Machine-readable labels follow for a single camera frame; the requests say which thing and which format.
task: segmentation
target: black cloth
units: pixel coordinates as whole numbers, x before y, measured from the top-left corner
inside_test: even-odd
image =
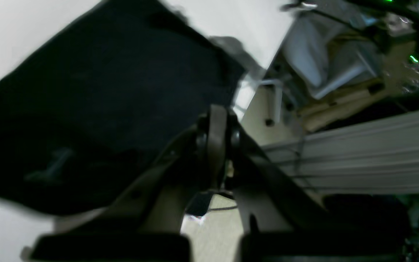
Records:
[[[243,73],[154,0],[110,0],[0,80],[0,197],[49,214],[111,203]]]

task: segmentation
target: green light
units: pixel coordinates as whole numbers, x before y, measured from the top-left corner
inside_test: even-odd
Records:
[[[419,61],[413,55],[410,55],[410,58],[412,58],[413,62],[419,63]]]

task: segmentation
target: black fabric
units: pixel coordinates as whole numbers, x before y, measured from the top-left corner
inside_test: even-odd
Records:
[[[0,81],[0,197],[103,207],[243,73],[153,0],[110,0]]]

